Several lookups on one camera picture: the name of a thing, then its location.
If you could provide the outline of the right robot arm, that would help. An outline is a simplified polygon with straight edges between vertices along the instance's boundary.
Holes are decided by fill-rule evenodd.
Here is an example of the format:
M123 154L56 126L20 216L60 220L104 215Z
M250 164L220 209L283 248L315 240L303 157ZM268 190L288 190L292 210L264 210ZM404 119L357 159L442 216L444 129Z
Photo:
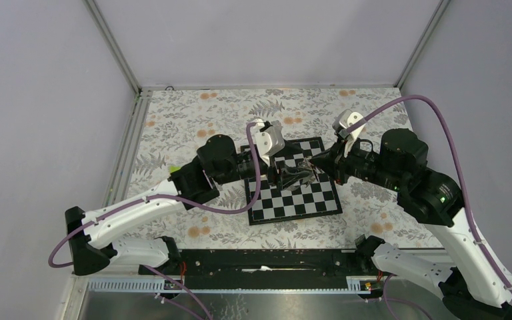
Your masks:
M480 250L458 184L428 168L428 150L414 132L391 129L377 152L363 150L360 141L337 141L311 163L340 185L356 177L396 192L398 206L424 225L453 261L452 267L444 267L379 237L361 236L355 258L360 272L380 270L402 277L430 291L459 319L512 319L512 290ZM503 275L512 284L512 274Z

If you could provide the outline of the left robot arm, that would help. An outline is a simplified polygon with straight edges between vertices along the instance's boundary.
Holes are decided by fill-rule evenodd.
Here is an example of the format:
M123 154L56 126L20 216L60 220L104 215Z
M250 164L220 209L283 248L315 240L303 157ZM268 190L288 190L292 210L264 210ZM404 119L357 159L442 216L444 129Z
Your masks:
M192 208L221 214L237 214L256 205L262 193L262 180L279 190L288 190L314 179L305 164L274 164L273 156L285 151L287 143L271 128L248 137L249 146L238 152L227 135L214 135L198 148L193 160L171 173L169 178L148 191L102 209L85 211L74 206L65 212L68 244L74 274L91 275L110 265L147 265L165 274L180 265L179 250L171 237L154 240L128 238L125 234L155 219ZM220 192L218 186L254 179L255 190L240 209L208 206Z

